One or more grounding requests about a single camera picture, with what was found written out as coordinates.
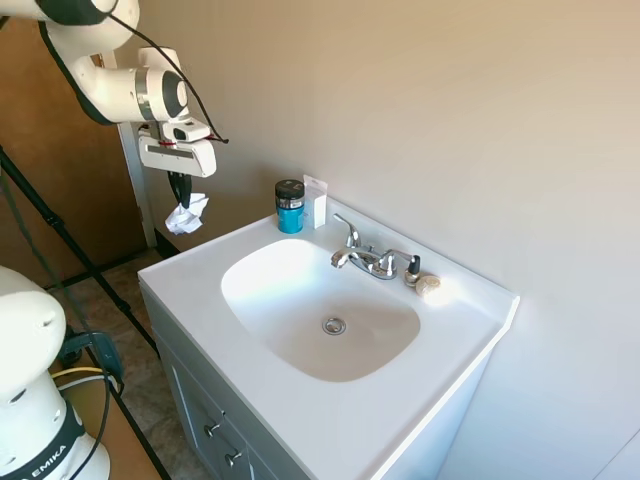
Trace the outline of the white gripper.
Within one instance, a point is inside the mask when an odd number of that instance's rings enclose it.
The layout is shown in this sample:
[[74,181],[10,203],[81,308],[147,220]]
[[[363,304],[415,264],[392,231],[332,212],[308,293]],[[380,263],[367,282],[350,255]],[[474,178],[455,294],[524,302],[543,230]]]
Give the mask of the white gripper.
[[169,171],[167,176],[172,193],[183,208],[190,207],[191,176],[209,177],[217,170],[214,147],[209,140],[162,145],[155,138],[142,135],[138,139],[138,145],[140,159],[145,167]]

